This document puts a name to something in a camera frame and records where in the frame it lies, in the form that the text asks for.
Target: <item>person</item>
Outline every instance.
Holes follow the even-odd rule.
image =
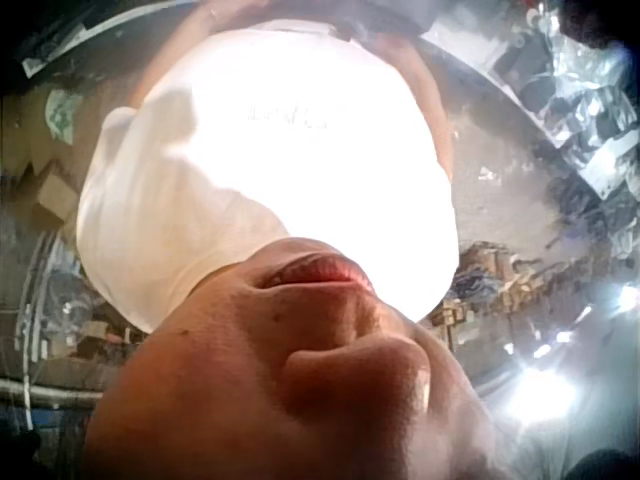
[[[487,413],[447,348],[359,266],[283,239],[222,269],[98,404],[87,478],[491,479]]]
[[[153,333],[93,414],[85,473],[502,478],[485,408],[414,323],[457,262],[435,81],[397,36],[248,20],[271,7],[197,8],[104,123],[78,247]]]
[[[419,53],[369,35],[374,54],[318,21],[251,23],[274,2],[202,4],[104,121],[77,247],[146,333],[208,274],[287,237],[338,248],[413,321],[451,284],[451,137]]]

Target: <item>lips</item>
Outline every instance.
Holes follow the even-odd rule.
[[[271,277],[264,288],[334,282],[355,283],[374,293],[373,285],[362,268],[337,254],[315,254],[296,260]]]

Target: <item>white t-shirt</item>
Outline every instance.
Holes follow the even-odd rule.
[[[307,22],[210,37],[105,120],[78,213],[98,291],[153,331],[209,273],[287,236],[357,261],[412,320],[458,263],[451,187],[400,74]]]

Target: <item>nose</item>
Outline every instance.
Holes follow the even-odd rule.
[[[407,425],[424,414],[429,381],[422,348],[401,336],[377,333],[334,350],[293,353],[279,386],[294,415],[359,428],[380,419]]]

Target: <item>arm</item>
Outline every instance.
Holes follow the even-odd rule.
[[[138,109],[151,89],[192,48],[216,31],[224,30],[239,17],[255,14],[273,4],[272,0],[206,0],[180,24],[145,69],[129,99]]]
[[[447,114],[442,105],[438,85],[424,60],[409,40],[380,34],[372,48],[391,66],[395,67],[413,93],[422,112],[436,148],[438,163],[449,181],[453,180],[453,142]]]

